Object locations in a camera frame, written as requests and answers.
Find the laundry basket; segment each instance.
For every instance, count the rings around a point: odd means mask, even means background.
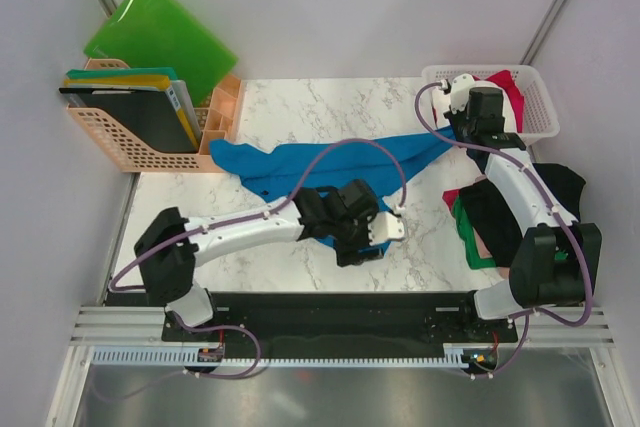
[[[528,65],[432,65],[422,71],[426,83],[442,79],[453,79],[461,74],[471,74],[479,79],[503,71],[511,72],[511,77],[522,95],[524,95],[523,131],[519,134],[526,145],[532,145],[540,139],[555,137],[560,131],[558,116],[553,108],[551,97],[542,77],[536,69]]]

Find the black cloth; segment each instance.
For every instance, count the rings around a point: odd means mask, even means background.
[[[563,165],[533,166],[558,202],[580,220],[580,196],[585,180]],[[510,267],[522,241],[522,233],[500,191],[485,179],[460,189],[459,195],[469,222],[496,265]]]

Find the marble tabletop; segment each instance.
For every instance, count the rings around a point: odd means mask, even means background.
[[[332,142],[423,132],[413,97],[420,78],[255,80],[246,82],[238,143],[269,151],[283,142]],[[495,269],[471,270],[444,190],[479,175],[465,153],[452,148],[408,183],[407,239],[384,259],[339,268],[330,248],[314,240],[272,244],[218,258],[196,271],[212,291],[362,292],[466,291],[501,280]],[[399,199],[396,192],[391,199]],[[134,258],[133,245],[159,211],[183,216],[238,212],[263,204],[229,174],[142,174],[115,272]],[[122,285],[140,283],[137,270]]]

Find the blue cloth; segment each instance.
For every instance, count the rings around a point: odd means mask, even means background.
[[[454,138],[450,127],[439,132]],[[451,147],[431,134],[386,137],[376,139],[376,142],[398,160],[407,181]],[[328,145],[281,144],[273,152],[265,153],[248,144],[213,140],[209,149],[218,166],[240,176],[245,188],[270,202],[291,193],[307,166]],[[389,210],[382,197],[402,187],[391,160],[375,147],[361,143],[346,144],[327,154],[307,177],[304,186],[341,188],[355,179],[363,179],[369,184],[378,197],[381,210]]]

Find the green plastic folder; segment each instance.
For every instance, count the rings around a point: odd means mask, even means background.
[[[172,67],[200,104],[238,58],[176,0],[123,0],[84,49],[129,67]]]

